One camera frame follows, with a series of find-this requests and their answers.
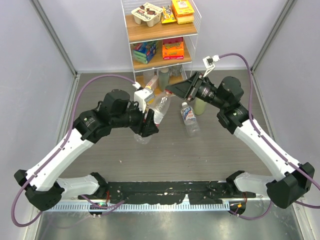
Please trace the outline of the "clear red-label water bottle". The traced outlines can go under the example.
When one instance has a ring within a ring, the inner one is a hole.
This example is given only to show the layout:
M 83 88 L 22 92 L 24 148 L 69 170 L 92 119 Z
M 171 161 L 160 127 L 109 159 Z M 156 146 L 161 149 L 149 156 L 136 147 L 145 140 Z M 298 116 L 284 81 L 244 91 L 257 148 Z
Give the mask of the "clear red-label water bottle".
M 147 110 L 153 110 L 154 116 L 153 116 L 153 122 L 157 127 L 159 127 L 159 124 L 163 120 L 164 116 L 166 115 L 171 103 L 171 94 L 168 91 L 164 91 L 157 95 L 153 102 L 148 105 Z M 151 140 L 153 134 L 150 136 L 142 137 L 139 134 L 134 135 L 134 139 L 140 143 L 140 144 L 147 144 Z

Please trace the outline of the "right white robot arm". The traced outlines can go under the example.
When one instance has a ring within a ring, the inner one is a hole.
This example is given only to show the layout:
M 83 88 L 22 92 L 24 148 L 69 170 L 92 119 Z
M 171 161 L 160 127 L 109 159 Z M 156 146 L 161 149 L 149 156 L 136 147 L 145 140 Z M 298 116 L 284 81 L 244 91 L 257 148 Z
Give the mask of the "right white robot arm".
M 208 77 L 195 72 L 187 80 L 167 85 L 165 89 L 183 100 L 198 98 L 218 108 L 217 118 L 222 127 L 244 142 L 270 171 L 270 176 L 243 170 L 233 173 L 226 179 L 225 186 L 230 197 L 236 198 L 243 192 L 255 193 L 269 197 L 276 206 L 286 209 L 310 190 L 314 167 L 291 157 L 259 126 L 241 104 L 244 91 L 237 78 L 227 76 L 215 87 Z

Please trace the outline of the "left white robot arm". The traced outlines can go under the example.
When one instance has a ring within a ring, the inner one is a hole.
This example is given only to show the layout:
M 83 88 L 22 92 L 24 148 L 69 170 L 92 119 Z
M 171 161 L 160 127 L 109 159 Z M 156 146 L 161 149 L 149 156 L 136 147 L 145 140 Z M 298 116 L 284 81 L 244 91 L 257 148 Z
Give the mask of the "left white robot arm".
M 28 201 L 38 210 L 46 211 L 62 199 L 80 195 L 89 199 L 106 197 L 108 183 L 97 172 L 77 178 L 60 178 L 60 175 L 112 129 L 130 128 L 142 138 L 158 133 L 154 111 L 146 112 L 151 97 L 153 92 L 148 88 L 135 91 L 133 100 L 126 91 L 114 89 L 96 108 L 82 112 L 46 157 L 31 169 L 20 169 L 14 174 Z

